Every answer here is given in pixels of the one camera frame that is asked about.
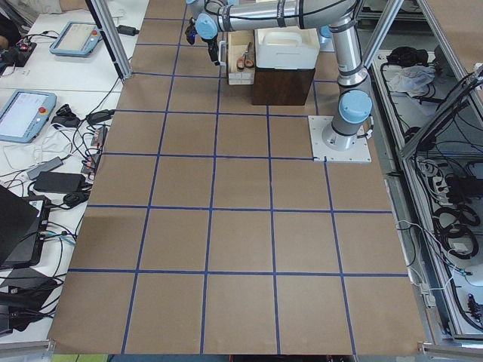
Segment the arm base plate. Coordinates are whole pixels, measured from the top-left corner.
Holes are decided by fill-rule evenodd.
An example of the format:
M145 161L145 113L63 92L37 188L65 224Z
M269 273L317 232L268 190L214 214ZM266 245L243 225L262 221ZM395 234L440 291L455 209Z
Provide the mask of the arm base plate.
M368 138L361 125L356 135L341 136L332 128L332 116L310 115L312 159L328 163L371 163Z

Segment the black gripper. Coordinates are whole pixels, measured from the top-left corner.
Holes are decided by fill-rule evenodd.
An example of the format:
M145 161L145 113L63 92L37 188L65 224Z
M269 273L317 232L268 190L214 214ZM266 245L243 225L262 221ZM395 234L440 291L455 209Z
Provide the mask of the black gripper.
M211 62L214 65L219 65L219 47L218 47L218 41L217 41L217 36L215 35L213 38L206 39L205 43L208 46L208 55L211 59Z

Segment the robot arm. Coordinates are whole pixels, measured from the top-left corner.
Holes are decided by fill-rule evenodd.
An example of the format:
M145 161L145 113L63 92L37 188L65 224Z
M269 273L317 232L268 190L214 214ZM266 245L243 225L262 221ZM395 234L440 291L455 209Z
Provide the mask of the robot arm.
M336 151L355 146L373 103L369 74L362 62L355 30L354 1L188 1L192 12L186 39L199 37L208 45L211 61L218 65L217 37L221 32L254 30L257 62L280 56L274 68L310 69L315 65L319 40L314 31L326 26L331 35L339 75L337 113L321 132L324 144Z
M326 39L332 39L332 34L329 26L321 26L318 30L320 38L325 41Z

